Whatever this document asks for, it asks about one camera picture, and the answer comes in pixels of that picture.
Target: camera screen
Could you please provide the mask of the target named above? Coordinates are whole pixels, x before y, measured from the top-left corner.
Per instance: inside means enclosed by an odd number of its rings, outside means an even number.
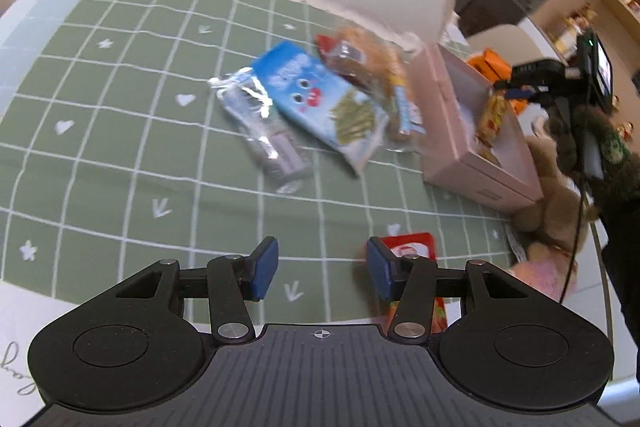
[[[609,93],[611,93],[611,62],[609,62],[607,54],[600,42],[598,42],[598,73],[596,76],[602,93],[608,96]]]

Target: chair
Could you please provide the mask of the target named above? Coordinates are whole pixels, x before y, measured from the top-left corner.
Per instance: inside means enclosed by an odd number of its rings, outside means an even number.
[[[513,66],[544,57],[533,39],[519,26],[496,26],[469,37],[467,41],[473,51],[481,52],[491,48]]]

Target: wooden shelf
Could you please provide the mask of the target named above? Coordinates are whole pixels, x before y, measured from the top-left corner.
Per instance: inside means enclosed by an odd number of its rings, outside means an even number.
[[[614,17],[629,32],[629,35],[640,43],[640,19],[631,11],[631,8],[623,4],[621,0],[602,0],[602,3],[611,10]]]
[[[629,146],[640,153],[640,96],[631,82],[640,71],[640,20],[620,0],[545,0],[530,19],[544,33],[585,3],[591,4],[598,14],[593,28],[609,55],[614,93],[620,99],[620,111],[613,115],[612,123],[631,121],[634,124],[637,131]]]

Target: green grid mat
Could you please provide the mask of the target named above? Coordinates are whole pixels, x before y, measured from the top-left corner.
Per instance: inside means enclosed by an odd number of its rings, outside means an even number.
[[[202,267],[274,235],[253,320],[317,323],[380,313],[363,247],[389,225],[432,232],[441,266],[508,266],[504,220],[424,185],[417,155],[380,150],[358,179],[299,132],[315,177],[292,196],[253,165],[206,79],[285,39],[312,52],[334,24],[287,0],[81,0],[0,124],[2,279],[82,303],[158,259]]]

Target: open pink box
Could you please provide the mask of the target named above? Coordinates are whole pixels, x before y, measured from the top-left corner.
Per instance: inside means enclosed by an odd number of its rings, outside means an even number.
[[[469,145],[458,102],[477,122],[491,83],[438,44],[425,44],[408,67],[426,135],[420,139],[425,182],[500,212],[513,214],[542,199],[542,190],[515,113],[509,108],[493,152],[502,168]]]

